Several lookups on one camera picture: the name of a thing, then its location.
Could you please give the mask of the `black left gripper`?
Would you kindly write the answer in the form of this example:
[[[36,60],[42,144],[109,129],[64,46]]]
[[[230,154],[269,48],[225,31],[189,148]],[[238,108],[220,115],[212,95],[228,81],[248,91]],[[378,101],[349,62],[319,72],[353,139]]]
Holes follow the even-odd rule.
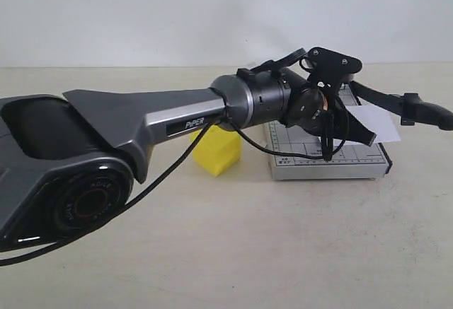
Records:
[[[309,87],[306,83],[292,90],[282,124],[321,136],[322,156],[327,162],[333,157],[333,136],[343,136],[347,128],[348,141],[371,146],[376,138],[373,131],[345,110],[338,97],[329,99],[320,88]]]

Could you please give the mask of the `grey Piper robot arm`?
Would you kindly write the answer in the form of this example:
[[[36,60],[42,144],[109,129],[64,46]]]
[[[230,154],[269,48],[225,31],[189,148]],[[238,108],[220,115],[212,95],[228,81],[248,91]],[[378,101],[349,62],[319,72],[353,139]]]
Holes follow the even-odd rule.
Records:
[[[184,134],[277,121],[320,137],[324,161],[337,139],[370,145],[375,133],[339,98],[347,79],[239,69],[195,90],[2,98],[1,251],[59,247],[104,226],[131,204],[154,147]]]

